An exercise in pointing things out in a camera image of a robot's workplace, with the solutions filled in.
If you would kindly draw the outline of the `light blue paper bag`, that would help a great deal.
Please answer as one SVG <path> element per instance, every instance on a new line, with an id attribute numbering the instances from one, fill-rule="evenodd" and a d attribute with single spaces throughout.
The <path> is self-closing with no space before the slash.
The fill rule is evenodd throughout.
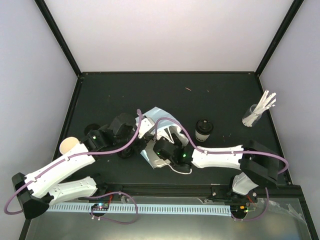
<path id="1" fill-rule="evenodd" d="M 155 122 L 154 129 L 147 132 L 140 140 L 146 140 L 146 146 L 140 151 L 142 157 L 153 169 L 168 166 L 173 172 L 190 175 L 192 167 L 185 163 L 185 147 L 190 143 L 179 126 L 180 122 L 169 112 L 154 107 L 138 116 L 135 121 L 149 117 Z"/>

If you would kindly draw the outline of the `black paper coffee cup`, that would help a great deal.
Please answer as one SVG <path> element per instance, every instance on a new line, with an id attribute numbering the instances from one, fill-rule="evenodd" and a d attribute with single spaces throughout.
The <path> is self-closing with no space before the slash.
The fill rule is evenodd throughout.
<path id="1" fill-rule="evenodd" d="M 195 139 L 198 142 L 205 142 L 212 134 L 214 125 L 208 119 L 200 119 L 195 124 Z"/>

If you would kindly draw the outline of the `black coffee cup lid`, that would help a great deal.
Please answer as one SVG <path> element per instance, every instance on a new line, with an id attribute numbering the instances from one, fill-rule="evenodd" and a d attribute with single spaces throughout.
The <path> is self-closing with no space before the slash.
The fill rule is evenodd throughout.
<path id="1" fill-rule="evenodd" d="M 135 153 L 135 148 L 133 146 L 129 146 L 124 150 L 117 153 L 118 157 L 121 159 L 128 159 Z"/>

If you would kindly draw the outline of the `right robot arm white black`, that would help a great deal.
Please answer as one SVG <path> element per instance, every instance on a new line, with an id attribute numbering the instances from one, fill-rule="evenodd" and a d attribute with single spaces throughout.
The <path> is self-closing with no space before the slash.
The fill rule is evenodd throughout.
<path id="1" fill-rule="evenodd" d="M 193 166 L 239 170 L 231 179 L 231 191 L 237 195 L 245 196 L 256 187 L 273 188 L 278 182 L 279 160 L 272 156 L 275 153 L 253 140 L 232 147 L 194 148 L 191 144 L 184 146 L 180 140 L 171 143 L 160 139 L 151 149 L 157 168 L 168 166 L 182 175 L 191 174 Z"/>

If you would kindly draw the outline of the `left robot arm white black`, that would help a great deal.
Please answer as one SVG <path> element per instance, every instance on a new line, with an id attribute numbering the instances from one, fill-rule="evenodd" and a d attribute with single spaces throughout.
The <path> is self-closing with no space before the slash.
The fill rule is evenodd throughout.
<path id="1" fill-rule="evenodd" d="M 15 174 L 11 180 L 21 210 L 27 220 L 39 217 L 49 207 L 78 198 L 97 199 L 107 192 L 99 173 L 79 180 L 66 179 L 98 161 L 99 156 L 118 154 L 128 158 L 147 144 L 145 134 L 154 124 L 138 112 L 138 118 L 122 113 L 111 124 L 88 125 L 81 140 L 68 137 L 60 144 L 61 156 L 29 174 Z"/>

